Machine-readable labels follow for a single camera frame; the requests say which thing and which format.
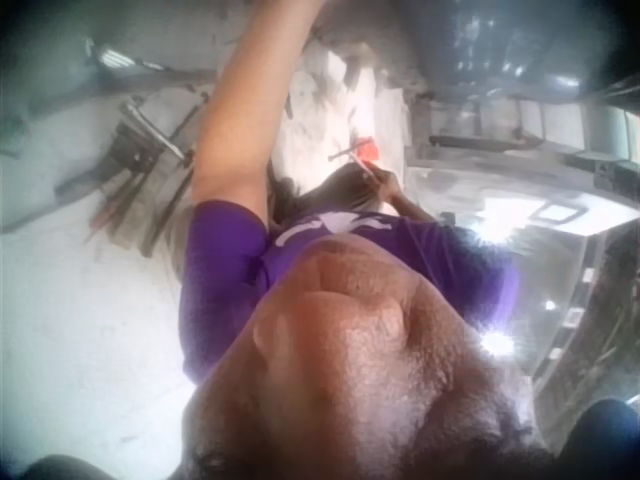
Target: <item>light fixture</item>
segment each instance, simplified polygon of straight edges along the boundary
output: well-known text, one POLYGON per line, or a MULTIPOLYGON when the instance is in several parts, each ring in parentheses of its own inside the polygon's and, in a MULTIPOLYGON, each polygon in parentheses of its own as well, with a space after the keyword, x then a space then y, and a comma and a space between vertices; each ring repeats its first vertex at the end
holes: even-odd
POLYGON ((564 85, 565 87, 577 88, 580 86, 580 81, 577 78, 558 75, 556 77, 556 80, 558 81, 558 83, 564 85))
POLYGON ((490 332, 482 336, 481 343, 491 355, 496 357, 506 357, 513 355, 515 346, 513 340, 507 335, 499 332, 490 332))
POLYGON ((136 62, 131 58, 125 57, 124 55, 116 52, 115 50, 111 50, 110 48, 102 52, 102 55, 100 56, 100 62, 110 68, 126 68, 132 67, 136 64, 136 62))

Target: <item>eye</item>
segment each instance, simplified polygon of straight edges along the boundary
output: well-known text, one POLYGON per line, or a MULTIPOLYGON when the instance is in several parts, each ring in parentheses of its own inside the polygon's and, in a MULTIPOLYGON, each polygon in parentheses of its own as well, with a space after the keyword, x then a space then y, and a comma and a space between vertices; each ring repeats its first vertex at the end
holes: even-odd
POLYGON ((195 477, 189 480, 250 480, 257 478, 257 469, 245 462, 217 452, 205 456, 192 455, 195 477))

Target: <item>person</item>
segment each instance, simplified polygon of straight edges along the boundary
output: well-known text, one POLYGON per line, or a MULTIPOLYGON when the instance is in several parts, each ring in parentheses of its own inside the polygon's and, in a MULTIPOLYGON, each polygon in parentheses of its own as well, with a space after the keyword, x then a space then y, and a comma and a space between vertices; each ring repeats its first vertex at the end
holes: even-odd
POLYGON ((321 187, 269 229, 271 149, 324 4, 257 2, 208 106, 180 305, 199 388, 176 478, 535 475, 530 386, 478 333, 513 306, 504 252, 477 255, 375 167, 400 216, 339 209, 321 187))

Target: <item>fluorescent light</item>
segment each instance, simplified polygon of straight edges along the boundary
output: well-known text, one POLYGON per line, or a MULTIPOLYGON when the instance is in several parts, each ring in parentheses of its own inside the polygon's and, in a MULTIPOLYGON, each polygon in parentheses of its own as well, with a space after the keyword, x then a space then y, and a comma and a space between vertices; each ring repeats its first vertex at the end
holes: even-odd
POLYGON ((558 75, 556 77, 556 80, 558 81, 558 83, 561 83, 565 87, 577 88, 580 86, 580 81, 577 78, 563 77, 561 75, 558 75))
POLYGON ((549 360, 558 360, 562 356, 563 350, 561 348, 554 348, 549 352, 549 360))
POLYGON ((583 283, 591 283, 593 282, 593 277, 595 276, 596 271, 593 268, 585 268, 584 273, 582 275, 583 283))
POLYGON ((515 346, 513 340, 503 333, 491 332, 482 336, 482 348, 496 357, 513 355, 515 346))
POLYGON ((133 60, 124 55, 120 55, 114 50, 105 50, 100 56, 100 61, 111 68, 125 68, 136 64, 133 60))

